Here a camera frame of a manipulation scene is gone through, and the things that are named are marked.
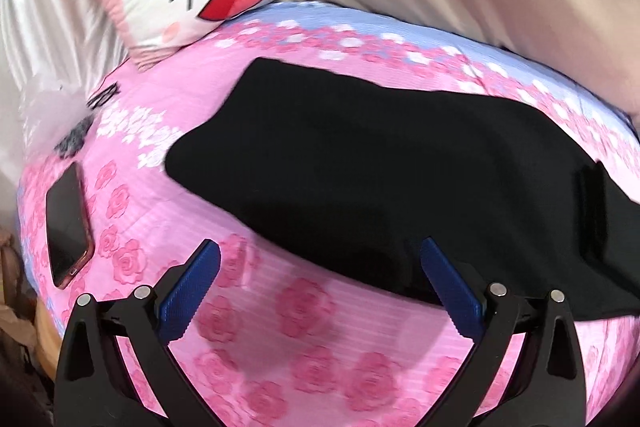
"pink floral bedsheet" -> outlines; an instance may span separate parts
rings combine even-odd
[[[319,24],[322,17],[331,22]],[[274,247],[175,184],[162,160],[179,136],[222,105],[251,60],[266,56],[387,87],[530,103],[602,159],[639,200],[640,152],[620,118],[552,72],[538,67],[532,79],[532,66],[501,53],[354,10],[289,4],[225,25],[145,73],[126,62],[107,80],[118,82],[121,94],[97,118],[77,157],[95,255],[66,290],[52,285],[44,196],[68,162],[43,158],[27,167],[18,193],[30,279],[62,333],[80,294],[113,299],[153,285],[211,238],[220,244],[222,269],[185,336],[170,347],[227,427],[413,427],[471,345],[446,312]],[[577,330],[593,417],[635,360],[640,324],[621,317],[579,323]],[[514,337],[481,411],[497,404],[521,343]],[[141,399],[160,411],[130,345],[121,346]]]

